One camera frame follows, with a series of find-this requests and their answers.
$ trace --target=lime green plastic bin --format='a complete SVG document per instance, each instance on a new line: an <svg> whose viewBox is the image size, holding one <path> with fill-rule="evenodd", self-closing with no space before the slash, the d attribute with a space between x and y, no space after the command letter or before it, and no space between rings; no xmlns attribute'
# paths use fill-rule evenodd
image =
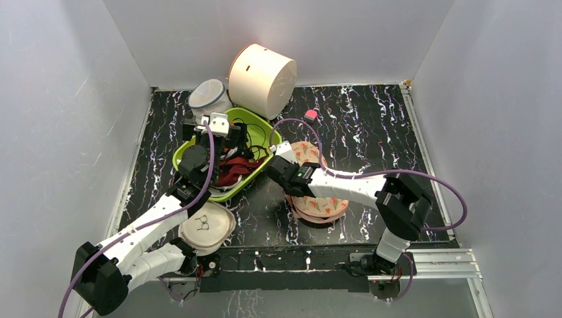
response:
<svg viewBox="0 0 562 318"><path fill-rule="evenodd" d="M258 115L252 113L251 111L248 111L241 107L231 108L225 113L229 116L229 121L233 121L235 123L244 122L246 124L253 124L253 125L248 125L248 133L250 134L251 141L248 141L247 145L252 146L257 144L259 146L263 146L267 151L268 157L264 160L261 166L259 166L256 170L254 170L254 172L252 172L249 176L247 176L244 180L242 180L242 182L239 185L228 191L225 195L223 195L222 197L209 198L209 200L214 202L224 202L227 201L228 199L231 199L236 193L242 190L242 188L249 185L250 182L260 172L262 172L265 166L269 163L269 160L273 158L273 154L269 151L269 134L271 133L273 127L271 127L271 125L269 125L268 122L263 120ZM275 132L275 134L273 135L273 143L278 144L282 141L283 140L281 138L281 134L279 134L279 132ZM181 147L179 147L176 150L173 157L174 168L176 170L178 169L178 164L182 160L182 155L184 154L184 151L194 143L195 143L195 137L193 137L191 141L185 142L183 145L181 145ZM256 152L257 158L261 158L262 156L265 156L263 152L264 150L260 150L259 153Z"/></svg>

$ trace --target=black marble table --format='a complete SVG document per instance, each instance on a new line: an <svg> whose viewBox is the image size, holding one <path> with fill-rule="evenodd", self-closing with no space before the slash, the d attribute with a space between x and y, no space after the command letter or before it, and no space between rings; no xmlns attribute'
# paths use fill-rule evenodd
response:
<svg viewBox="0 0 562 318"><path fill-rule="evenodd" d="M154 205L168 189L174 173L172 155L181 144L176 129L189 111L189 94L158 91L152 96L120 229ZM319 113L317 131L331 168L350 172L392 168L426 171L398 85L297 87L279 119L302 118L308 109ZM281 126L280 133L290 142L311 137L297 124ZM418 182L433 194L427 180ZM237 220L226 242L229 246L376 243L385 228L374 209L358 203L350 203L344 217L323 227L298 221L292 217L282 188L264 174L225 205ZM435 199L427 223L432 227L444 225ZM176 236L174 229L156 245ZM422 240L443 242L449 237L447 233L424 233Z"/></svg>

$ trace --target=round lid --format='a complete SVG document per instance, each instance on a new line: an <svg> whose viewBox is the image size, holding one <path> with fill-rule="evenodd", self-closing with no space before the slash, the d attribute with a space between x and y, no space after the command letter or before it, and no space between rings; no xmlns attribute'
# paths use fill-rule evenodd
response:
<svg viewBox="0 0 562 318"><path fill-rule="evenodd" d="M294 142L291 147L299 164L302 165L304 162L318 163L319 150L310 142ZM327 166L324 156L322 156L322 162L324 166ZM321 218L341 216L349 205L349 201L336 197L293 197L292 201L300 214Z"/></svg>
<svg viewBox="0 0 562 318"><path fill-rule="evenodd" d="M221 244L234 228L234 216L222 205L207 202L180 225L180 235L194 248Z"/></svg>
<svg viewBox="0 0 562 318"><path fill-rule="evenodd" d="M226 88L218 79L209 79L199 84L188 98L188 105L192 109L199 109L212 105L221 98Z"/></svg>

